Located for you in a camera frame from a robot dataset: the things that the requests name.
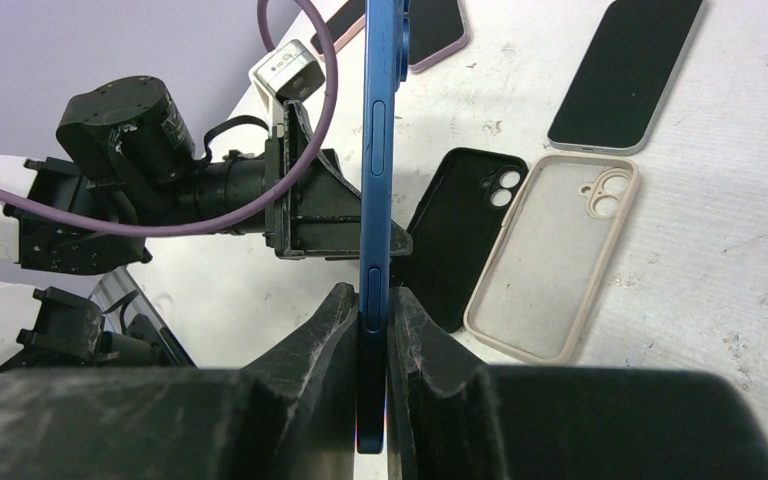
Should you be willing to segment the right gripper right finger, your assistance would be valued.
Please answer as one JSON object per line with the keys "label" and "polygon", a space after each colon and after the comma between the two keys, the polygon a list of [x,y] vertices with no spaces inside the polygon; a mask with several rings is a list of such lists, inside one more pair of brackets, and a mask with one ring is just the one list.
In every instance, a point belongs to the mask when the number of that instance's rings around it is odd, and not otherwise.
{"label": "right gripper right finger", "polygon": [[768,479],[768,441],[700,371],[488,364],[390,294],[393,479]]}

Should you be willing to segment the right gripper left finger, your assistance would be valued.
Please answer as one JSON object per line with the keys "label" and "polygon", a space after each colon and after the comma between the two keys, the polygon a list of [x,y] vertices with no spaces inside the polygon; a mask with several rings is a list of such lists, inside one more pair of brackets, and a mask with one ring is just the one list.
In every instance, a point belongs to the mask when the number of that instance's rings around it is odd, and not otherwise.
{"label": "right gripper left finger", "polygon": [[24,369],[0,379],[0,479],[349,479],[355,292],[241,369]]}

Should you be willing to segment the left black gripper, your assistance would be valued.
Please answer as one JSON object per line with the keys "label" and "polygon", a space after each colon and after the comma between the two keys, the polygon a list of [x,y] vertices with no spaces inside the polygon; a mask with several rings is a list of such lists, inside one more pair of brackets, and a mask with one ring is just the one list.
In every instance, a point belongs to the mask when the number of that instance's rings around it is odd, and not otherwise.
{"label": "left black gripper", "polygon": [[[313,139],[302,102],[285,102],[283,114],[265,145],[266,181],[285,177]],[[344,178],[333,149],[319,151],[300,179],[264,213],[266,245],[279,258],[359,257],[360,192]],[[390,257],[410,255],[411,234],[396,221],[390,226]]]}

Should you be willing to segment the black phone case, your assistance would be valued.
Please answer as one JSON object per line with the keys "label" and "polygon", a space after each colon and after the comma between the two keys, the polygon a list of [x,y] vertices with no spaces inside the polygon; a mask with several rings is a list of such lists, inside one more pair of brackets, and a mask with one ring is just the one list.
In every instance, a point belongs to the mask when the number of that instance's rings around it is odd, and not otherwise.
{"label": "black phone case", "polygon": [[443,157],[407,232],[413,251],[391,263],[431,319],[454,333],[529,169],[519,157],[458,147]]}

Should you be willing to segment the beige phone case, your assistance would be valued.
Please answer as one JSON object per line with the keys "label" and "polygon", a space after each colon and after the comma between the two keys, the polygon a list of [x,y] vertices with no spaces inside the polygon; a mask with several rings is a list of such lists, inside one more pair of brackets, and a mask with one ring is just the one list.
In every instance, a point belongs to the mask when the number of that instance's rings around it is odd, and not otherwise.
{"label": "beige phone case", "polygon": [[640,183],[630,159],[540,158],[502,222],[464,328],[525,363],[568,363]]}

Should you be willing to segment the black smartphone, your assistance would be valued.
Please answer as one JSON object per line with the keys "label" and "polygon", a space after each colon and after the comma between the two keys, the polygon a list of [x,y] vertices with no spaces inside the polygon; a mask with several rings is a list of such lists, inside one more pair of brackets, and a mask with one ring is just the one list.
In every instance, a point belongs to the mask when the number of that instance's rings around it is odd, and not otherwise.
{"label": "black smartphone", "polygon": [[562,150],[644,148],[701,24],[702,0],[622,0],[602,16],[547,133]]}

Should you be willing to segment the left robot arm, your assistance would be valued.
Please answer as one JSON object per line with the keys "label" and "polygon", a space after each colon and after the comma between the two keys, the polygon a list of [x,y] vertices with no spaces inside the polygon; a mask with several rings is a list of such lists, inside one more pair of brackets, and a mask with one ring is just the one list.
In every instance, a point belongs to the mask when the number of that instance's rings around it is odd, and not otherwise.
{"label": "left robot arm", "polygon": [[[315,133],[306,89],[282,92],[277,116],[241,115],[203,138],[241,126],[265,130],[259,154],[195,154],[194,140],[165,83],[137,75],[73,97],[56,131],[65,159],[0,155],[0,258],[25,270],[103,275],[152,256],[161,233],[262,234],[281,259],[354,259],[361,195],[331,149],[313,153],[289,189],[230,225],[221,217],[263,197],[290,176]],[[55,287],[0,282],[0,372],[78,366],[187,366],[165,326],[130,313],[137,290],[108,310]],[[112,312],[118,322],[109,326]]]}

